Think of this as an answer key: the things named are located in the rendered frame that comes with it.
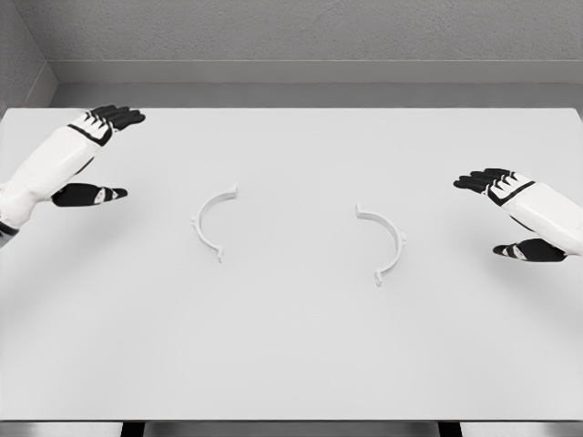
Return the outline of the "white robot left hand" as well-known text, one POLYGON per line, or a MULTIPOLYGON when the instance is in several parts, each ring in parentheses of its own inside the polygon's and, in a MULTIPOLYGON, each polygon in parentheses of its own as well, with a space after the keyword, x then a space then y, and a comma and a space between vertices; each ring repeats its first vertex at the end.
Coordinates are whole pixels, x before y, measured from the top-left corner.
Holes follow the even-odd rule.
POLYGON ((109 105, 88 110, 51 134, 7 182, 25 189, 32 214, 37 203, 50 200, 114 134, 145 118, 139 110, 129 107, 109 105))

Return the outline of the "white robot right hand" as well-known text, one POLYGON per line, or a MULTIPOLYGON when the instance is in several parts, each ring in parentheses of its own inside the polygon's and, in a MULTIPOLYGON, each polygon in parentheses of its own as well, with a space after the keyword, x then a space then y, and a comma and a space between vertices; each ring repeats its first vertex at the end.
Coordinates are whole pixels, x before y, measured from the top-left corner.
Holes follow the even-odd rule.
POLYGON ((503 168, 472 171, 453 185, 488 197, 536 235, 495 246, 493 252, 498 256, 536 263, 583 257, 583 207, 549 185, 503 168))

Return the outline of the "thin white pipe clamp half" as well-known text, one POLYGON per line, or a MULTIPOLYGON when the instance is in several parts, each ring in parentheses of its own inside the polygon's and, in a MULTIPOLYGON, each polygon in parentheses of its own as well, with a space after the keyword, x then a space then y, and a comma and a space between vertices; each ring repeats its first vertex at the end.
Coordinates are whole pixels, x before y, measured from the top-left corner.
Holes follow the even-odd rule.
POLYGON ((357 219, 375 222, 388 231, 389 234, 393 237, 395 245, 395 254, 393 258, 385 263, 382 267, 376 269, 374 272, 375 284, 377 287, 381 287, 384 283, 384 278, 391 272, 391 270, 397 265, 400 258, 402 257, 404 246, 407 244, 408 238, 406 234, 386 216, 370 210, 365 210, 359 203, 355 204, 354 211, 357 219))
POLYGON ((190 224, 194 228, 199 241, 210 250, 217 258, 218 263, 223 261, 224 247, 211 241, 205 234, 203 219, 205 215, 216 205, 227 200, 234 200, 238 196, 238 184, 234 183, 231 188, 208 198, 190 217, 190 224))

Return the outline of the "wide white table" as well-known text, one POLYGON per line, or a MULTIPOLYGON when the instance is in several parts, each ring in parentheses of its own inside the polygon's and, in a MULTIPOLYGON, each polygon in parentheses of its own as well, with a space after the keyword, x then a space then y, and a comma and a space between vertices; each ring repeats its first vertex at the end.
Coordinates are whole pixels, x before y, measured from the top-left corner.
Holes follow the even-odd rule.
POLYGON ((454 187, 507 168, 583 204, 561 109, 160 109, 0 249, 0 421, 583 420, 583 259, 454 187), (198 239, 190 217, 213 207, 198 239), (357 219, 389 218, 408 242, 357 219))

